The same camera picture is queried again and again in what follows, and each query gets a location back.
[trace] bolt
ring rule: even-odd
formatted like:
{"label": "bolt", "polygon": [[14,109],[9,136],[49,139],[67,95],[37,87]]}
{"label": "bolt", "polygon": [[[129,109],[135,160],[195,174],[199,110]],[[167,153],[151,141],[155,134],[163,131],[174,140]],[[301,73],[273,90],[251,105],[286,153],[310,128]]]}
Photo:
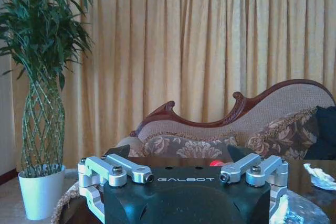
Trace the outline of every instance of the bolt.
{"label": "bolt", "polygon": [[116,165],[112,168],[113,175],[120,175],[122,174],[122,167],[120,165]]}
{"label": "bolt", "polygon": [[230,176],[227,173],[220,174],[219,180],[226,184],[229,182]]}
{"label": "bolt", "polygon": [[154,175],[153,174],[146,174],[145,175],[145,183],[150,183],[154,181]]}
{"label": "bolt", "polygon": [[252,166],[250,170],[251,170],[252,173],[260,173],[261,172],[261,168],[258,165]]}

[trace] red button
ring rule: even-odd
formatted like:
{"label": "red button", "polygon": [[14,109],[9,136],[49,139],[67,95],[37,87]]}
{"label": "red button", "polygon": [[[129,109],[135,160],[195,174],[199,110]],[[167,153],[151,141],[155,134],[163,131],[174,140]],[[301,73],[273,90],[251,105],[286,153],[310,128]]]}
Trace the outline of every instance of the red button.
{"label": "red button", "polygon": [[210,166],[223,166],[223,165],[224,165],[224,163],[221,160],[213,160],[210,163]]}

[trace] floor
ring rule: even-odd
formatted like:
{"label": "floor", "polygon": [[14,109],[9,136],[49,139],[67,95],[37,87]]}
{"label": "floor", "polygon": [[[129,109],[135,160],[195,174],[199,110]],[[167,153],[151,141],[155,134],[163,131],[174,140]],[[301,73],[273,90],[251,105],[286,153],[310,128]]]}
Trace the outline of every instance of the floor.
{"label": "floor", "polygon": [[[73,173],[66,173],[63,191],[76,181]],[[14,178],[0,186],[0,224],[45,224],[50,223],[50,218],[44,220],[28,220],[22,201],[18,178]]]}

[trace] beige curtain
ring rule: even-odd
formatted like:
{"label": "beige curtain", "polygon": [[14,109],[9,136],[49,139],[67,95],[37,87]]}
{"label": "beige curtain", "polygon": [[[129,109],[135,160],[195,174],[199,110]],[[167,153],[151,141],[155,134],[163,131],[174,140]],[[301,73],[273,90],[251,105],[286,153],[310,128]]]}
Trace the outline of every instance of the beige curtain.
{"label": "beige curtain", "polygon": [[[157,106],[222,118],[234,91],[253,97],[293,78],[336,95],[336,0],[94,0],[94,41],[62,95],[65,164],[101,155]],[[13,81],[18,155],[26,80]]]}

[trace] logo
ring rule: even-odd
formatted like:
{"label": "logo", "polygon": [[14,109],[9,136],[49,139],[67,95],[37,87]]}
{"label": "logo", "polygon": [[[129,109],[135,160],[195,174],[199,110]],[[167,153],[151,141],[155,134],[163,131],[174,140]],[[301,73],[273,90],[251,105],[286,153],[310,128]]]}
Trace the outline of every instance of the logo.
{"label": "logo", "polygon": [[203,181],[213,181],[215,178],[186,178],[186,179],[180,179],[180,178],[158,178],[157,180],[159,182],[203,182]]}

